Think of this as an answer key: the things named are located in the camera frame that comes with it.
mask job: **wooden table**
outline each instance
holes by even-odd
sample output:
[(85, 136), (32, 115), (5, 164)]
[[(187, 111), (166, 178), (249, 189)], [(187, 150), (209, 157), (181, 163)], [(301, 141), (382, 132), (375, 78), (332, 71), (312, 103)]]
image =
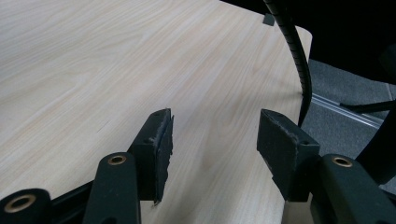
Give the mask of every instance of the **wooden table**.
[(256, 150), (260, 110), (297, 121), (301, 87), (262, 19), (215, 0), (1, 1), (0, 197), (89, 182), (168, 107), (174, 155), (143, 223), (279, 223), (284, 201)]

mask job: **gray carpet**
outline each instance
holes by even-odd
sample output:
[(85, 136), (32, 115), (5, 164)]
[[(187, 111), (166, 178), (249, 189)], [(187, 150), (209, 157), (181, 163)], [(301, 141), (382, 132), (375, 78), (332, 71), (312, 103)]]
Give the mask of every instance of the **gray carpet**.
[[(393, 100), (396, 87), (358, 77), (325, 63), (309, 61), (313, 93), (345, 104), (371, 104)], [(374, 113), (384, 119), (387, 112)], [(320, 105), (312, 104), (303, 130), (316, 139), (320, 154), (336, 153), (355, 159), (374, 136), (376, 129)], [(396, 178), (381, 188), (396, 193)]]

